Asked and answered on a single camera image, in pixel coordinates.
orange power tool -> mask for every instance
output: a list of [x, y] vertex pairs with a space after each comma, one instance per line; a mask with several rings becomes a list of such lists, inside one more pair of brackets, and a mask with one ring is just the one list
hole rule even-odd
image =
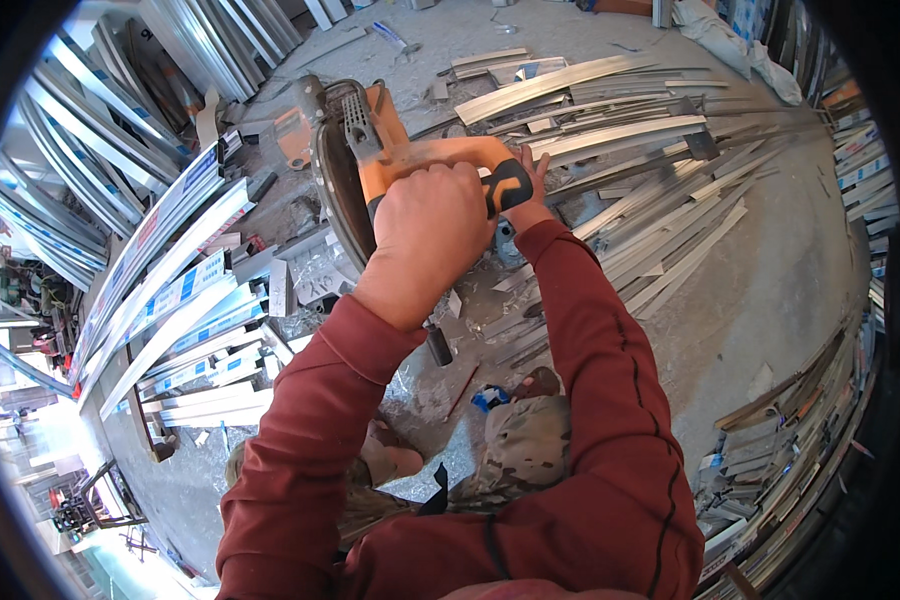
[[[337, 239], [360, 270], [376, 250], [373, 215], [377, 206], [394, 182], [418, 169], [436, 163], [452, 167], [458, 162], [486, 169], [489, 174], [480, 180], [487, 219], [533, 196], [527, 172], [495, 137], [410, 141], [390, 90], [380, 79], [366, 89], [352, 79], [324, 88], [314, 76], [301, 78], [298, 84], [309, 95], [301, 104], [314, 127], [311, 150], [317, 191]], [[424, 327], [436, 363], [452, 362], [444, 333], [429, 318]]]

concrete floor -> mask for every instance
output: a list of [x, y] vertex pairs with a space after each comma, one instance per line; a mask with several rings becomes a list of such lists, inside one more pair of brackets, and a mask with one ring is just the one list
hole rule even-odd
[[[717, 95], [752, 97], [758, 105], [777, 102], [761, 80], [746, 82], [677, 30], [655, 29], [644, 17], [590, 14], [573, 4], [539, 0], [522, 0], [500, 9], [484, 0], [444, 1], [422, 11], [377, 2], [338, 22], [333, 30], [311, 31], [298, 52], [331, 44], [344, 30], [369, 27], [374, 20], [383, 21], [409, 44], [421, 43], [421, 49], [399, 55], [372, 33], [311, 62], [306, 70], [299, 68], [297, 54], [291, 54], [240, 111], [237, 122], [286, 112], [293, 105], [293, 81], [309, 71], [324, 82], [354, 78], [368, 85], [385, 79], [408, 132], [413, 133], [453, 116], [455, 104], [492, 90], [487, 78], [478, 78], [451, 85], [450, 101], [426, 98], [425, 90], [435, 74], [452, 59], [520, 46], [537, 57], [563, 56], [571, 64], [646, 50], [662, 66], [710, 67], [715, 79], [731, 83]], [[518, 32], [495, 34], [493, 26], [498, 23], [515, 25]], [[300, 23], [298, 29], [303, 33]], [[776, 118], [763, 115], [751, 120]], [[824, 342], [851, 294], [859, 289], [833, 175], [832, 144], [821, 127], [819, 132], [816, 139], [794, 144], [771, 162], [780, 173], [761, 180], [745, 194], [748, 212], [741, 222], [712, 248], [667, 304], [643, 323], [691, 478], [716, 442], [714, 420], [745, 403], [751, 380], [763, 363], [772, 368], [775, 381], [789, 376]], [[614, 154], [612, 160], [629, 157]], [[248, 174], [272, 169], [280, 178], [233, 231], [258, 234], [265, 243], [276, 244], [314, 226], [317, 195], [309, 169], [291, 172], [272, 142], [240, 150], [238, 160]], [[560, 176], [551, 173], [552, 179]], [[861, 267], [866, 269], [866, 256], [863, 251], [856, 259], [858, 274]], [[552, 366], [549, 352], [516, 370], [492, 367], [483, 360], [519, 333], [516, 329], [484, 340], [478, 332], [480, 325], [519, 306], [511, 294], [491, 290], [505, 276], [495, 256], [481, 259], [455, 286], [464, 302], [460, 317], [446, 314], [445, 300], [436, 309], [438, 323], [456, 350], [455, 362], [437, 368], [421, 347], [387, 388], [382, 410], [428, 461], [419, 475], [392, 482], [384, 487], [387, 491], [413, 500], [429, 498], [437, 488], [432, 473], [440, 462], [450, 474], [451, 485], [470, 474], [480, 452], [484, 416], [468, 405], [469, 397], [485, 383], [512, 388], [534, 367]], [[278, 325], [285, 332], [305, 333], [319, 321], [304, 314]], [[478, 361], [480, 368], [464, 400], [449, 422], [442, 423], [449, 402]], [[119, 373], [119, 366], [111, 368]], [[184, 430], [180, 450], [157, 464], [142, 454], [139, 443], [129, 435], [128, 418], [114, 414], [102, 425], [97, 419], [93, 424], [97, 437], [120, 461], [154, 533], [165, 544], [173, 544], [208, 580], [216, 581], [213, 558], [223, 533], [217, 505], [225, 491], [226, 462], [220, 431], [212, 431], [207, 444], [196, 448], [192, 439], [200, 432]], [[236, 444], [250, 431], [229, 428], [228, 433], [230, 443]]]

sleeve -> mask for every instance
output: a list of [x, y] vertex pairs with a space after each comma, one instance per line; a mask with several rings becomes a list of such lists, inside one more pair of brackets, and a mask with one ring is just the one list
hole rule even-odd
[[612, 514], [608, 526], [624, 527], [627, 543], [605, 546], [619, 554], [606, 558], [634, 566], [632, 592], [688, 596], [704, 538], [650, 342], [594, 253], [562, 223], [540, 222], [516, 245], [536, 274], [553, 365], [570, 400], [571, 476], [553, 496], [586, 485]]
[[345, 295], [280, 372], [240, 479], [220, 503], [218, 598], [331, 594], [345, 472], [394, 372], [425, 338]]

hand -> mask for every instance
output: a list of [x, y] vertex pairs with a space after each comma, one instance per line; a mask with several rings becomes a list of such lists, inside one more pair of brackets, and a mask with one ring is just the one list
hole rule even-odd
[[490, 244], [496, 219], [477, 169], [434, 164], [396, 181], [373, 220], [377, 249], [354, 298], [397, 330], [413, 331]]
[[527, 144], [520, 146], [520, 150], [514, 150], [513, 155], [523, 165], [529, 175], [529, 180], [533, 182], [533, 196], [522, 204], [517, 204], [503, 212], [504, 218], [513, 225], [519, 234], [526, 232], [541, 221], [554, 218], [550, 209], [543, 204], [543, 196], [546, 193], [543, 187], [543, 176], [547, 174], [547, 169], [550, 167], [550, 154], [544, 152], [540, 156], [536, 170], [534, 170], [534, 153]]

sleeve cuff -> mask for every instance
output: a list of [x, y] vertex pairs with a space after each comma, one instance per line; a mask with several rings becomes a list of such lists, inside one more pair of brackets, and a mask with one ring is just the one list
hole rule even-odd
[[407, 356], [427, 339], [426, 329], [404, 333], [346, 294], [318, 330], [330, 350], [361, 378], [387, 385]]
[[520, 251], [523, 258], [526, 258], [530, 265], [536, 266], [544, 251], [550, 248], [551, 244], [557, 240], [580, 246], [595, 263], [600, 264], [600, 260], [597, 259], [597, 255], [593, 253], [590, 246], [574, 237], [570, 229], [556, 219], [538, 222], [526, 231], [521, 231], [513, 239], [513, 243], [516, 244], [516, 249]]

